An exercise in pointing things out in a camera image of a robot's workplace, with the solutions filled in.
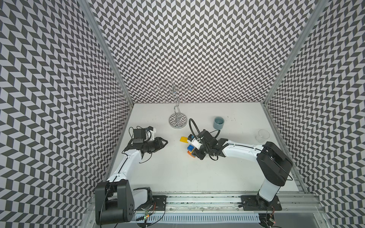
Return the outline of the yellow curved lego brick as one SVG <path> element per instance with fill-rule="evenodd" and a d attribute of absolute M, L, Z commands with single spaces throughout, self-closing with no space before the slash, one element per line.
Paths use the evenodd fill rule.
<path fill-rule="evenodd" d="M 184 143 L 188 143 L 188 138 L 187 137 L 181 137 L 180 141 L 184 142 Z"/>

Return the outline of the blue lego brick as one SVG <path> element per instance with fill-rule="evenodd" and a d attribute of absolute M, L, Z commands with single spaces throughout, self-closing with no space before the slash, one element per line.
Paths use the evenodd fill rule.
<path fill-rule="evenodd" d="M 195 150 L 195 147 L 193 145 L 189 145 L 187 147 L 187 150 L 188 150 L 189 153 L 192 153 Z"/>

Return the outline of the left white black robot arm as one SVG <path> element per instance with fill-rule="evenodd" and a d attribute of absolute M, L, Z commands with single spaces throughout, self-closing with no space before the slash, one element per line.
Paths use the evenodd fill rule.
<path fill-rule="evenodd" d="M 168 141 L 156 137 L 153 140 L 131 139 L 122 151 L 124 155 L 121 163 L 114 173 L 105 181 L 97 184 L 95 188 L 95 216 L 96 224 L 100 227 L 108 224 L 131 222 L 135 211 L 141 209 L 144 215 L 136 218 L 143 221 L 139 227 L 147 228 L 156 224 L 147 221 L 157 212 L 166 211 L 166 196 L 153 196 L 150 187 L 131 189 L 129 178 L 133 169 L 141 164 L 144 154 L 153 154 L 163 149 Z"/>

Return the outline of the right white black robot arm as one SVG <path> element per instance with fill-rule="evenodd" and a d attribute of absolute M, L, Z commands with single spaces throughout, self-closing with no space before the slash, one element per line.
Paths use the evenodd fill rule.
<path fill-rule="evenodd" d="M 193 147 L 191 155 L 200 160 L 206 156 L 214 161 L 217 161 L 219 157 L 230 157 L 258 164 L 265 179 L 256 196 L 242 199 L 242 206 L 246 211 L 259 211 L 272 207 L 278 201 L 278 191 L 291 177 L 293 162 L 273 142 L 267 141 L 264 145 L 248 145 L 225 138 L 217 139 L 206 130 L 198 135 L 190 134 L 187 141 Z"/>

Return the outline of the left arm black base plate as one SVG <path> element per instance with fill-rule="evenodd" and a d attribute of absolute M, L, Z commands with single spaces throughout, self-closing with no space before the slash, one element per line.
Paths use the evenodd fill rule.
<path fill-rule="evenodd" d="M 167 195 L 154 195 L 150 211 L 164 212 L 166 209 Z"/>

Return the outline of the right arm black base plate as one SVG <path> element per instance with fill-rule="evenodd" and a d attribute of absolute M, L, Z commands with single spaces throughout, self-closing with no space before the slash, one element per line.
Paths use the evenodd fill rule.
<path fill-rule="evenodd" d="M 241 204 L 245 211 L 281 211 L 282 206 L 278 196 L 275 196 L 272 201 L 266 201 L 259 195 L 241 195 Z"/>

